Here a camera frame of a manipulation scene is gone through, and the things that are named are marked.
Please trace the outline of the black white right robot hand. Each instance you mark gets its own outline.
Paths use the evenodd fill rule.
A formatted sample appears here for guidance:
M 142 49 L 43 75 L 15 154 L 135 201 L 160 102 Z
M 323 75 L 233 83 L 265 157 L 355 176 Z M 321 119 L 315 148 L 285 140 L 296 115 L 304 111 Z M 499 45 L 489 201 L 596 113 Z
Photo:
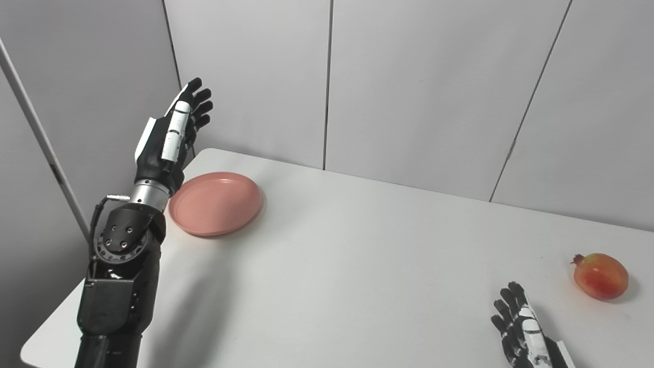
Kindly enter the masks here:
M 521 284 L 509 282 L 500 296 L 493 302 L 497 314 L 490 319 L 511 367 L 575 367 L 565 343 L 544 333 Z

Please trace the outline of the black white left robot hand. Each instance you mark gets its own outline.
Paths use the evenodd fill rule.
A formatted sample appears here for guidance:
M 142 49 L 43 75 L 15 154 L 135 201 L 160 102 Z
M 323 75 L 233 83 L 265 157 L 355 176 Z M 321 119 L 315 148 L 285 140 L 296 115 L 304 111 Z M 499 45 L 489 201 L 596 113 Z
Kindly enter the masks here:
M 182 87 L 163 117 L 150 117 L 134 154 L 138 181 L 156 181 L 174 194 L 184 181 L 183 166 L 198 131 L 210 122 L 211 90 L 196 77 Z

